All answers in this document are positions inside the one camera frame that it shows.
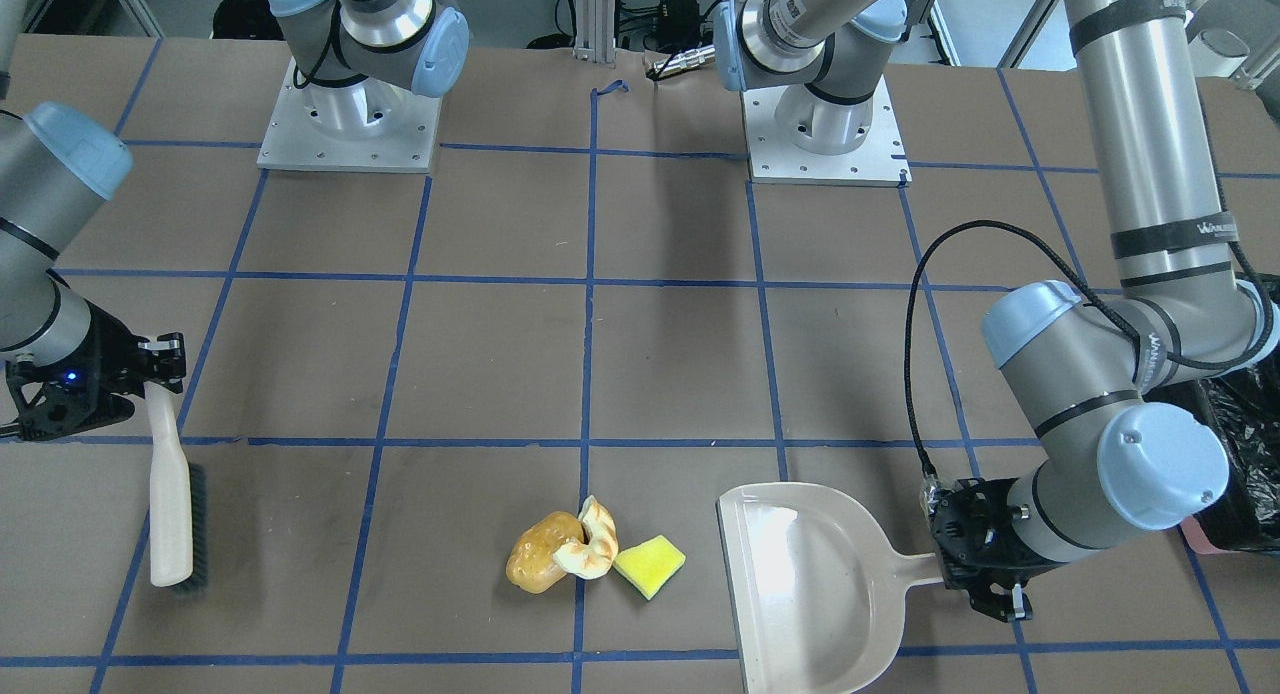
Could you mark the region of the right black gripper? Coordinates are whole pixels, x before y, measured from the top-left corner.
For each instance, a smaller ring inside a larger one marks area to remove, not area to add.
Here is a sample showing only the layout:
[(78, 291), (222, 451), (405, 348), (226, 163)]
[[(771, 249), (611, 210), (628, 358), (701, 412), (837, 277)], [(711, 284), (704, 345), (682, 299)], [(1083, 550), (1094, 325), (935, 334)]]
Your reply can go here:
[(33, 355), (6, 362), (5, 383), (15, 405), (6, 438), (50, 442), (123, 423), (134, 414), (128, 398), (143, 398), (147, 383), (183, 392), (182, 333), (150, 341), (96, 305), (88, 303), (87, 314), (84, 335), (70, 353), (52, 362), (36, 362)]

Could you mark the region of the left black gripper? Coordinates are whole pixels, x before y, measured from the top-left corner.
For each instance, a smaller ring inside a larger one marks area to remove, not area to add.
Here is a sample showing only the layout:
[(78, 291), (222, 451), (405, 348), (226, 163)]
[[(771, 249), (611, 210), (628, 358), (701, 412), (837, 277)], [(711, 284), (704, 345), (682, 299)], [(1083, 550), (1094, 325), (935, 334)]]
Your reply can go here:
[(928, 526), (945, 586), (965, 592), (975, 612), (1009, 624), (1033, 617), (1025, 593), (1033, 552), (1012, 528), (1021, 512), (1009, 503), (1014, 484), (965, 478), (943, 487), (928, 479)]

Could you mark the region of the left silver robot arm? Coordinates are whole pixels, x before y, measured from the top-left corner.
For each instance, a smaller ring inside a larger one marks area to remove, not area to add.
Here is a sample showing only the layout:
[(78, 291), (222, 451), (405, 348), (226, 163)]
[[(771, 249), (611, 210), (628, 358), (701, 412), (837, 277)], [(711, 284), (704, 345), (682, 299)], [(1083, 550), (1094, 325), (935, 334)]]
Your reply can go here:
[(1050, 254), (1062, 280), (1014, 289), (984, 316), (989, 356), (1047, 456), (1034, 472), (941, 487), (916, 452), (945, 585), (1002, 621), (1030, 617), (1032, 577), (1222, 496), (1217, 435), (1147, 393), (1277, 344), (1277, 306), (1220, 198), (1185, 0), (1062, 1), (1123, 296), (1101, 300)]

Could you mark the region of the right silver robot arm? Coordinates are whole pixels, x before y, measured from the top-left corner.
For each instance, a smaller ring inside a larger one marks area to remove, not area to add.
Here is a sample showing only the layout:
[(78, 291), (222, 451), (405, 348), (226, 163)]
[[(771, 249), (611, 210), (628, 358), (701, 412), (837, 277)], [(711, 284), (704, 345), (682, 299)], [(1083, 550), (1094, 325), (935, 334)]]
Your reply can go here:
[[(443, 0), (266, 0), (291, 47), (259, 166), (425, 173), (439, 101), (460, 79), (468, 20)], [(138, 337), (54, 271), (133, 165), (125, 143), (64, 102), (3, 114), (3, 362), (15, 420), (4, 437), (50, 442), (148, 408), (175, 438), (184, 339)]]

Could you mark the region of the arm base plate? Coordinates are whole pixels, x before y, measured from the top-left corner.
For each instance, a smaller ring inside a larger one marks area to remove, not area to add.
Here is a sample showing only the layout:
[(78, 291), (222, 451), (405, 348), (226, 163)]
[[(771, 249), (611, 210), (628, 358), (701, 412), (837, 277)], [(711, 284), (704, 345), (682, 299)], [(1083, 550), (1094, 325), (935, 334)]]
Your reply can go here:
[(307, 85), (289, 61), (257, 165), (266, 170), (428, 174), (442, 101), (379, 79)]
[(884, 78), (852, 106), (805, 85), (741, 93), (751, 179), (765, 184), (901, 187), (913, 181)]

